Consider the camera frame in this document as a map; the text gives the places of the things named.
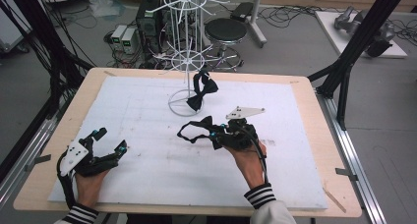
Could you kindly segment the white platform board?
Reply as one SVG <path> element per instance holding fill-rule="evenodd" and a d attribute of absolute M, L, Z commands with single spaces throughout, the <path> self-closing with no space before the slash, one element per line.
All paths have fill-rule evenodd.
<path fill-rule="evenodd" d="M 347 46 L 347 43 L 350 41 L 350 35 L 344 29 L 336 29 L 333 26 L 334 20 L 338 16 L 339 13 L 335 12 L 316 12 L 316 17 L 323 30 L 326 32 L 332 46 L 338 54 L 341 54 L 341 52 Z M 394 40 L 391 40 L 389 43 L 391 44 L 391 47 L 389 47 L 382 55 L 380 55 L 380 58 L 403 59 L 407 57 L 407 54 Z"/>

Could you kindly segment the white cabinet box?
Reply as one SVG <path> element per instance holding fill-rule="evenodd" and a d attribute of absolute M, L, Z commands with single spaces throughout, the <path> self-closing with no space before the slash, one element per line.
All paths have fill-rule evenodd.
<path fill-rule="evenodd" d="M 31 26 L 17 8 L 12 8 L 12 15 L 18 25 L 26 32 L 31 32 Z M 18 27 L 10 20 L 5 12 L 0 8 L 0 52 L 9 53 L 24 39 Z"/>

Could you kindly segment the white floor stand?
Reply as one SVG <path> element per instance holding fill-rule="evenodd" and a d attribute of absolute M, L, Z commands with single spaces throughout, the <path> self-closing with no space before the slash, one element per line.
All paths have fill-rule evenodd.
<path fill-rule="evenodd" d="M 249 25 L 252 37 L 259 45 L 259 47 L 263 48 L 268 41 L 257 24 L 260 4 L 261 0 L 253 0 L 252 13 L 251 16 L 247 18 L 247 23 Z"/>

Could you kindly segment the black computer tower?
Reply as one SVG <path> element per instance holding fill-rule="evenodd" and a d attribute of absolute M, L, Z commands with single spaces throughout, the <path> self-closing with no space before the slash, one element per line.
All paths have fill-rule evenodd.
<path fill-rule="evenodd" d="M 159 35 L 162 29 L 158 0 L 143 0 L 136 15 L 142 47 L 146 53 L 160 53 Z"/>

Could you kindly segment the clear plastic bag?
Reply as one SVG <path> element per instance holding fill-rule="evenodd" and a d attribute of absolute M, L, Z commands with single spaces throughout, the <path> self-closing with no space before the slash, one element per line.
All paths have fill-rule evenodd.
<path fill-rule="evenodd" d="M 89 0 L 91 14 L 96 18 L 120 16 L 124 7 L 114 0 Z"/>

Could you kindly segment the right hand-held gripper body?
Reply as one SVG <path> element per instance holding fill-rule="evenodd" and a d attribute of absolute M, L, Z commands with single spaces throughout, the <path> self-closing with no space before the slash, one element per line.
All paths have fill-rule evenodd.
<path fill-rule="evenodd" d="M 249 148 L 258 140 L 256 129 L 247 122 L 247 118 L 265 113 L 265 108 L 240 107 L 237 106 L 232 112 L 226 115 L 228 120 L 225 130 L 231 139 L 224 145 L 233 149 Z"/>

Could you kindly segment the person's right hand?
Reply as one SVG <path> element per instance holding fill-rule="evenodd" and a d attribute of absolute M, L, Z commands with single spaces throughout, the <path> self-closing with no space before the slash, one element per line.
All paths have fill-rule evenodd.
<path fill-rule="evenodd" d="M 265 183 L 262 162 L 259 158 L 259 152 L 254 145 L 243 150 L 235 150 L 229 147 L 226 147 L 226 150 L 235 159 L 235 163 L 250 190 Z"/>

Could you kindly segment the white foam mat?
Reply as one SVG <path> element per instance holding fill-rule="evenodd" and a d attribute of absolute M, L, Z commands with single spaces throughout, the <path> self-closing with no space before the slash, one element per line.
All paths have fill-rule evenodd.
<path fill-rule="evenodd" d="M 204 98 L 194 115 L 185 104 L 172 107 L 168 98 L 183 92 L 183 79 L 108 77 L 78 132 L 83 138 L 95 129 L 106 135 L 94 154 L 109 153 L 120 141 L 127 152 L 106 177 L 103 203 L 246 207 L 247 184 L 230 153 L 212 147 L 207 131 L 195 122 L 210 116 L 226 123 L 236 107 L 259 109 L 249 117 L 268 150 L 267 171 L 275 195 L 293 210 L 328 206 L 304 126 L 296 89 L 303 78 L 216 76 L 219 90 Z"/>

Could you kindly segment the black bow tie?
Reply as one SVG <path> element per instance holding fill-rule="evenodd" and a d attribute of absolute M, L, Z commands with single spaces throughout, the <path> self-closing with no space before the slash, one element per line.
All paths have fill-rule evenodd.
<path fill-rule="evenodd" d="M 198 136 L 196 136 L 192 139 L 189 139 L 189 138 L 182 135 L 182 131 L 188 126 L 195 126 L 195 127 L 198 127 L 198 128 L 206 129 L 206 130 L 209 131 L 209 135 L 208 136 L 198 135 Z M 212 117 L 211 116 L 206 116 L 201 121 L 190 121 L 189 123 L 183 125 L 181 127 L 181 129 L 179 130 L 179 132 L 177 133 L 177 136 L 179 138 L 187 140 L 190 143 L 195 143 L 199 139 L 209 139 L 212 143 L 217 143 L 216 135 L 217 135 L 217 127 L 212 123 Z"/>
<path fill-rule="evenodd" d="M 206 70 L 200 70 L 193 76 L 193 85 L 195 95 L 187 99 L 187 104 L 198 111 L 202 107 L 203 97 L 208 93 L 217 92 L 218 86 Z"/>

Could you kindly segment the grey metal clip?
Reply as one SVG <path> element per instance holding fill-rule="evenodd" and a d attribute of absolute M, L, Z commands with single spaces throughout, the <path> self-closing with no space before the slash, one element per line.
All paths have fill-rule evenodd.
<path fill-rule="evenodd" d="M 39 156 L 25 166 L 25 171 L 30 172 L 36 164 L 49 161 L 50 159 L 51 159 L 50 154 Z"/>
<path fill-rule="evenodd" d="M 342 175 L 342 176 L 346 176 L 349 178 L 350 181 L 358 181 L 358 176 L 353 174 L 350 170 L 348 169 L 342 169 L 342 168 L 335 168 L 335 173 L 337 175 Z"/>

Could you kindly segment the aluminium table rail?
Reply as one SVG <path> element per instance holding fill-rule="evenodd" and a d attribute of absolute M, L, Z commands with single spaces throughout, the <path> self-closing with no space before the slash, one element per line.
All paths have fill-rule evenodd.
<path fill-rule="evenodd" d="M 358 176 L 358 181 L 350 182 L 359 199 L 361 209 L 365 211 L 370 224 L 387 224 L 350 135 L 346 130 L 342 129 L 336 120 L 336 104 L 332 99 L 324 98 L 321 95 L 316 94 L 316 97 L 321 105 L 342 162 L 345 165 L 344 169 L 348 169 Z"/>
<path fill-rule="evenodd" d="M 35 158 L 43 156 L 41 153 L 55 131 L 57 124 L 58 122 L 55 118 L 44 120 L 36 128 L 34 135 L 30 136 L 30 140 L 25 143 L 23 152 L 6 175 L 3 182 L 0 183 L 0 209 L 2 209 L 9 201 L 11 195 L 22 182 L 23 178 L 31 172 L 26 172 L 25 166 Z"/>

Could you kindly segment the thin wooden stick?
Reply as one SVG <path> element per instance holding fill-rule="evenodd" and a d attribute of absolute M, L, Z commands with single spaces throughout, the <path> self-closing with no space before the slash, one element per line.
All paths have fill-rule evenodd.
<path fill-rule="evenodd" d="M 338 201 L 338 199 L 327 189 L 323 188 L 327 197 L 343 212 L 346 213 L 346 208 Z"/>

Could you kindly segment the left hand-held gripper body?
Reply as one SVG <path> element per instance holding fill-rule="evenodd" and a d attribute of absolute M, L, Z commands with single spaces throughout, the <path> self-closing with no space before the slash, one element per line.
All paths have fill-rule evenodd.
<path fill-rule="evenodd" d="M 95 157 L 92 153 L 92 144 L 83 146 L 80 143 L 72 144 L 66 150 L 59 162 L 59 175 L 69 175 L 73 170 L 84 177 L 97 175 L 113 168 L 113 161 L 105 157 Z"/>

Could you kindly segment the white wire display rack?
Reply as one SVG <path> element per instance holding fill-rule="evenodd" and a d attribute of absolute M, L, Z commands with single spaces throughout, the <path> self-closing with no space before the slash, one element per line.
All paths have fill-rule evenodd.
<path fill-rule="evenodd" d="M 192 109 L 187 100 L 197 94 L 193 87 L 193 74 L 198 73 L 206 63 L 205 53 L 211 48 L 206 46 L 204 14 L 211 15 L 205 8 L 207 2 L 225 4 L 218 0 L 162 0 L 162 4 L 148 13 L 168 8 L 171 17 L 172 41 L 168 42 L 173 53 L 163 60 L 169 61 L 172 70 L 184 75 L 184 86 L 168 99 L 169 109 L 176 115 L 190 117 L 199 110 Z"/>

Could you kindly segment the person's left hand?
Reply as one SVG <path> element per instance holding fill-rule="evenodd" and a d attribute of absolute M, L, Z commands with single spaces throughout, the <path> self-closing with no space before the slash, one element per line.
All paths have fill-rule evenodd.
<path fill-rule="evenodd" d="M 89 208 L 94 208 L 98 201 L 103 180 L 107 174 L 107 171 L 90 177 L 77 174 L 78 203 Z"/>

